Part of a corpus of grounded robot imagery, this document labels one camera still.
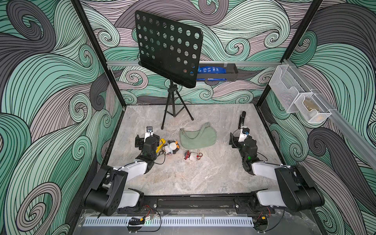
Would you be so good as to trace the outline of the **penguin plush keychain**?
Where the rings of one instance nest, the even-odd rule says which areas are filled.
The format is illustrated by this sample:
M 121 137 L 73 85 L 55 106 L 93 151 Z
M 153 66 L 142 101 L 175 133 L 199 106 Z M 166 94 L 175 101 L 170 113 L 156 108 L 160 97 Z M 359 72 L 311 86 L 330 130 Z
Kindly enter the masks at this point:
M 177 141 L 168 141 L 164 146 L 164 151 L 166 155 L 176 154 L 180 149 L 180 146 Z

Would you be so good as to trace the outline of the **red white plush keychain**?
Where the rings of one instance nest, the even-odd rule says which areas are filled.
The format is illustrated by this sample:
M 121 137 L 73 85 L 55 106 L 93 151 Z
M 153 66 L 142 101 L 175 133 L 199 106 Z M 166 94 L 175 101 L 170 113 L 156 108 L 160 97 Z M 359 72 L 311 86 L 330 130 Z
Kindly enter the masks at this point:
M 184 153 L 184 159 L 185 160 L 196 160 L 196 161 L 198 161 L 202 157 L 203 157 L 203 153 L 201 153 L 201 152 L 192 152 L 192 151 L 187 150 Z

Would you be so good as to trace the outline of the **green fabric bag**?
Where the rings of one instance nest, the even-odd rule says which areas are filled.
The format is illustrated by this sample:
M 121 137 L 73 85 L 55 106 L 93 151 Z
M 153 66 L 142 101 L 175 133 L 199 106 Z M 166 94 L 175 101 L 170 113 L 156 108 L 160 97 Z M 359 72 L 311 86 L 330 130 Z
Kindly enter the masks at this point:
M 213 146 L 217 140 L 217 132 L 207 122 L 202 125 L 200 130 L 187 131 L 180 129 L 180 143 L 184 149 L 194 150 Z

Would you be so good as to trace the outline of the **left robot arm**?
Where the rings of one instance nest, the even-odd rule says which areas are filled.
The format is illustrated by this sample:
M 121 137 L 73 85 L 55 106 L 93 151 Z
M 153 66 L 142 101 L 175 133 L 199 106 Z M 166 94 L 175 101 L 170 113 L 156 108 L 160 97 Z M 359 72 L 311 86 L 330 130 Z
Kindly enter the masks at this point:
M 126 189 L 126 183 L 152 169 L 159 143 L 160 137 L 153 133 L 146 134 L 143 139 L 137 136 L 135 147 L 141 153 L 133 162 L 123 166 L 101 166 L 83 196 L 84 206 L 106 216 L 120 208 L 136 206 L 142 193 Z

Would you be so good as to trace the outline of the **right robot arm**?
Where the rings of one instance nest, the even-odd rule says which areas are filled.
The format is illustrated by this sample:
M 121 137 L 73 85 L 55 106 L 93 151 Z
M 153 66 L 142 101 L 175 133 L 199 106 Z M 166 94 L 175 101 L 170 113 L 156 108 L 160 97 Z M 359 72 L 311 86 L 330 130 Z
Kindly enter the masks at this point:
M 325 198 L 307 170 L 301 165 L 273 164 L 259 159 L 257 142 L 250 135 L 230 134 L 229 145 L 241 156 L 244 170 L 253 175 L 274 180 L 276 190 L 259 190 L 252 193 L 251 209 L 260 211 L 267 207 L 281 207 L 292 212 L 321 207 Z

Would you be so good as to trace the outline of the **black stapler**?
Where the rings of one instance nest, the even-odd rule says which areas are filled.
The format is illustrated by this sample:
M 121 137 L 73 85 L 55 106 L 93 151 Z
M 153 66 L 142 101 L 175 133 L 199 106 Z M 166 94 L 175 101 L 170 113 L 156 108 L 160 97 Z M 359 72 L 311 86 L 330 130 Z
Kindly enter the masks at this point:
M 243 112 L 241 113 L 241 115 L 240 115 L 238 129 L 242 129 L 242 128 L 244 127 L 245 117 L 246 117 L 246 112 L 243 111 Z

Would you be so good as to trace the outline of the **blue snack package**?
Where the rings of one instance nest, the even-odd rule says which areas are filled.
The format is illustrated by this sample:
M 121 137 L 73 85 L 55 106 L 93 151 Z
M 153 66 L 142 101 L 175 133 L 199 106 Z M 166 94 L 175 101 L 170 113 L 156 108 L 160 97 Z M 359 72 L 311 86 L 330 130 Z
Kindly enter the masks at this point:
M 226 74 L 226 68 L 217 66 L 198 67 L 198 73 L 203 74 Z

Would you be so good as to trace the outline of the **black perforated music stand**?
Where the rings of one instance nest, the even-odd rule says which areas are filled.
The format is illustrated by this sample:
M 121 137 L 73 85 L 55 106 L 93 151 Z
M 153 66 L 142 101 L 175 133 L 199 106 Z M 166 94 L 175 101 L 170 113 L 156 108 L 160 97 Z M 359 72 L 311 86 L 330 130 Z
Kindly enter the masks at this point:
M 203 44 L 201 29 L 137 10 L 134 13 L 139 65 L 169 81 L 165 115 L 176 117 L 178 86 L 194 88 Z

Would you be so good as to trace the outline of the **yellow plastic triangle frame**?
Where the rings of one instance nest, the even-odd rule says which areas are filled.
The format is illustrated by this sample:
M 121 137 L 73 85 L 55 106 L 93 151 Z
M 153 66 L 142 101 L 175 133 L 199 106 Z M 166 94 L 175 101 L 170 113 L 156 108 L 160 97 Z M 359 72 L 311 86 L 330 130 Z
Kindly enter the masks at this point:
M 166 143 L 165 139 L 162 138 L 162 139 L 159 140 L 159 145 L 158 145 L 158 147 L 156 149 L 156 153 L 159 153 L 161 151 L 161 149 L 163 148 L 163 146 L 165 145 L 165 143 Z

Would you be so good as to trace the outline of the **large clear wall bin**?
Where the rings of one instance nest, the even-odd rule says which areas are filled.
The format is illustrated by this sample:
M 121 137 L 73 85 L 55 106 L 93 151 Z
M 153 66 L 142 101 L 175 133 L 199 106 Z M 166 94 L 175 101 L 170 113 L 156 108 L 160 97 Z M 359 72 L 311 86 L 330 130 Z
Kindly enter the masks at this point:
M 296 99 L 301 93 L 310 91 L 298 68 L 288 64 L 279 65 L 275 69 L 269 86 L 287 113 L 298 112 Z

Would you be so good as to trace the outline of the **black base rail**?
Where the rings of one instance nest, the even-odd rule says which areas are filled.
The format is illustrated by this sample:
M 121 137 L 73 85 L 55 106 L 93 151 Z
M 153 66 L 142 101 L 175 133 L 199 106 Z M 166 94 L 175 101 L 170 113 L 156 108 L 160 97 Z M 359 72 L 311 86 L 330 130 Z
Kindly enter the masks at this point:
M 270 215 L 275 208 L 262 206 L 255 193 L 225 193 L 225 194 L 187 194 L 187 195 L 145 195 L 134 207 L 117 209 L 117 213 L 137 214 L 171 210 L 231 210 L 238 214 Z

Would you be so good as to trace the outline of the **small clear wall bin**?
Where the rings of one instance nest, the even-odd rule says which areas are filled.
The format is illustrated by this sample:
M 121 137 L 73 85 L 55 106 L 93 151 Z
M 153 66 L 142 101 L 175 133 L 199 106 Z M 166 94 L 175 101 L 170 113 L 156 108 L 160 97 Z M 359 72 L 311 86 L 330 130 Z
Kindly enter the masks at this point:
M 295 106 L 303 118 L 310 124 L 321 124 L 332 114 L 314 93 L 300 93 L 295 102 Z

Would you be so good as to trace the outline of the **black wall tray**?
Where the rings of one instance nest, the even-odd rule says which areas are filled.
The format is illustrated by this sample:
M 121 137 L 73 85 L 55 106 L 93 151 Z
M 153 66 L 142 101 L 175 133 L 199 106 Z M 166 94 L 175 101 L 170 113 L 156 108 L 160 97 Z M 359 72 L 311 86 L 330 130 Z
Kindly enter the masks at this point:
M 238 77 L 238 69 L 234 63 L 200 63 L 199 67 L 217 66 L 226 68 L 226 74 L 197 74 L 197 81 L 236 81 Z

